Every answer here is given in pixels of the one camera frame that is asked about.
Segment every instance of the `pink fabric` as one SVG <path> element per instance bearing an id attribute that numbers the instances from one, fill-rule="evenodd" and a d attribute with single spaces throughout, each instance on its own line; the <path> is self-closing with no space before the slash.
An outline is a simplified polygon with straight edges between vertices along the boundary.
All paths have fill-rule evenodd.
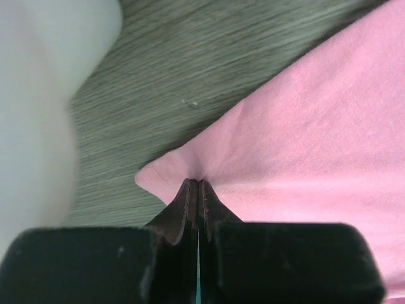
<path id="1" fill-rule="evenodd" d="M 405 303 L 405 0 L 391 0 L 288 67 L 136 183 L 166 204 L 210 181 L 241 219 L 345 222 Z"/>

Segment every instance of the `black plastic piece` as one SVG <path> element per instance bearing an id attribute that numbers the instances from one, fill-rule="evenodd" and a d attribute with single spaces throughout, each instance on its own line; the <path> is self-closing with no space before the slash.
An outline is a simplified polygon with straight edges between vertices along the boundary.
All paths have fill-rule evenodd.
<path id="1" fill-rule="evenodd" d="M 142 229 L 28 231 L 1 265 L 0 303 L 149 303 L 158 243 Z"/>
<path id="2" fill-rule="evenodd" d="M 215 230 L 219 303 L 378 304 L 380 274 L 343 224 L 222 224 Z"/>

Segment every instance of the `white object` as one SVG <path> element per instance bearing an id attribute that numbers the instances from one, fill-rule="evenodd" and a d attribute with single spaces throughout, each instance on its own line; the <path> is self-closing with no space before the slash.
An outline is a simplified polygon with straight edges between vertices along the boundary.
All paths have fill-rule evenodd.
<path id="1" fill-rule="evenodd" d="M 121 24 L 117 0 L 0 1 L 0 260 L 21 231 L 66 217 L 77 168 L 66 102 Z"/>

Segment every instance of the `gray wooden surface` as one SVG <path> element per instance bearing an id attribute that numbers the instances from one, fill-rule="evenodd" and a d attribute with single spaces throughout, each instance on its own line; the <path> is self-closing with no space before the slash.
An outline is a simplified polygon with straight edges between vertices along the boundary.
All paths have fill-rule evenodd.
<path id="1" fill-rule="evenodd" d="M 121 0 L 119 40 L 72 103 L 80 176 L 68 225 L 142 225 L 147 162 L 382 0 Z"/>

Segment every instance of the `pink towel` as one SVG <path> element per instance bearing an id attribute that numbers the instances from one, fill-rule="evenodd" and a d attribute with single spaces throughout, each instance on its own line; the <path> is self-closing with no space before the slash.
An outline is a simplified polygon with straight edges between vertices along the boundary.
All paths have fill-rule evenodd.
<path id="1" fill-rule="evenodd" d="M 167 204 L 186 177 L 210 181 L 245 221 L 357 227 L 386 303 L 405 303 L 405 0 L 335 35 L 135 180 Z"/>

